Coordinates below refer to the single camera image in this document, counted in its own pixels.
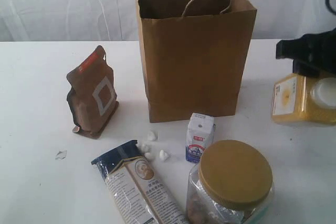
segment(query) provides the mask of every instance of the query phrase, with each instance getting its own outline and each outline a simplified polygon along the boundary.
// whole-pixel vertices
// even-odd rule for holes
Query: white curtain
[[[324,0],[250,1],[258,9],[254,38],[336,26]],[[0,41],[137,40],[136,24],[135,0],[0,0]]]

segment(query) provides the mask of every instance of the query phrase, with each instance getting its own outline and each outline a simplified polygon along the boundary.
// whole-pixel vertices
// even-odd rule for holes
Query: jar lid
[[[272,187],[272,170],[265,157],[248,144],[223,140],[208,147],[198,175],[207,194],[232,210],[256,207]]]
[[[319,80],[311,90],[313,101],[324,109],[336,109],[336,78]]]

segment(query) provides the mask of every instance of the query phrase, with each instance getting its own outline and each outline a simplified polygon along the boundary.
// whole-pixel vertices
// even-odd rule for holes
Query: table surface
[[[244,141],[272,167],[276,196],[263,223],[334,223],[336,130],[271,122],[275,81],[291,72],[275,60],[278,40],[252,40],[235,116],[216,118],[215,139]],[[72,133],[66,74],[101,44],[120,106],[98,140]],[[155,130],[153,166],[185,209],[188,121],[149,123],[137,41],[2,42],[0,55],[0,223],[123,223],[90,162]],[[172,156],[162,163],[160,149]],[[59,151],[65,159],[55,160]]]

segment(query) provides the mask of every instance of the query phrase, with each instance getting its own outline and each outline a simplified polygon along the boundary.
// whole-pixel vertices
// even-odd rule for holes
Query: small milk carton
[[[185,158],[189,162],[198,163],[205,148],[214,141],[214,118],[208,115],[193,113],[187,130]]]

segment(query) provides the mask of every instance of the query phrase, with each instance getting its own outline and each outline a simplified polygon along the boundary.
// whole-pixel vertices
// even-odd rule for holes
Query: brown paper bag
[[[67,101],[73,116],[73,132],[98,138],[118,107],[113,70],[102,46],[67,74],[71,90]]]
[[[137,0],[150,122],[234,115],[257,10],[248,0]]]

